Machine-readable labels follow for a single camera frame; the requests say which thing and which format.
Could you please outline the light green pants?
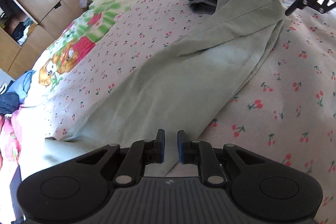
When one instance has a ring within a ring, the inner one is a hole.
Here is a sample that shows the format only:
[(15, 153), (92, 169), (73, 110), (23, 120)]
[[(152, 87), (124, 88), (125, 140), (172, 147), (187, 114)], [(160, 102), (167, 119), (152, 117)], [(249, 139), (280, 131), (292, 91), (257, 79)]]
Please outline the light green pants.
[(129, 147), (165, 130), (165, 157), (146, 174), (165, 176), (178, 161), (176, 133), (197, 138), (256, 74), (278, 40), (284, 8), (278, 0), (219, 0), (217, 10), (137, 66), (110, 95), (94, 104), (64, 139), (32, 146), (23, 177), (104, 145)]

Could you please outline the cherry print bed sheet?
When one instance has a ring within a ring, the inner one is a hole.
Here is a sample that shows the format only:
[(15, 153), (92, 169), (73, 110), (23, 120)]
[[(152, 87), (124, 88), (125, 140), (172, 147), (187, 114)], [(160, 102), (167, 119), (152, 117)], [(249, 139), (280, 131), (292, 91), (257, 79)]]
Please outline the cherry print bed sheet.
[(1, 119), (1, 223), (9, 184), (80, 154), (177, 131), (234, 143), (315, 178), (315, 220), (335, 223), (335, 12), (285, 16), (294, 0), (95, 0), (33, 63)]

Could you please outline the pink quilt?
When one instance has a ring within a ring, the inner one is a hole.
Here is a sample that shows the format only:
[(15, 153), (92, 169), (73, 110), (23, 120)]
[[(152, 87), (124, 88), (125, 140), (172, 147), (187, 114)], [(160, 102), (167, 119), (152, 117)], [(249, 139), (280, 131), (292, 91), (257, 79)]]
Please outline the pink quilt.
[(4, 163), (18, 164), (21, 153), (21, 132), (18, 125), (18, 114), (21, 108), (13, 114), (1, 115), (1, 167)]

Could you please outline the blue clothes pile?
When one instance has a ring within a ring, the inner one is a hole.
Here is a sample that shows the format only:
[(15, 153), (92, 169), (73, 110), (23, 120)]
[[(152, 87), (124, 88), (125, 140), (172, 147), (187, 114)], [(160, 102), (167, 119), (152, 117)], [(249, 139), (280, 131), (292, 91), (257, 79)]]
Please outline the blue clothes pile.
[(1, 94), (1, 115), (13, 114), (24, 102), (35, 71), (26, 71)]

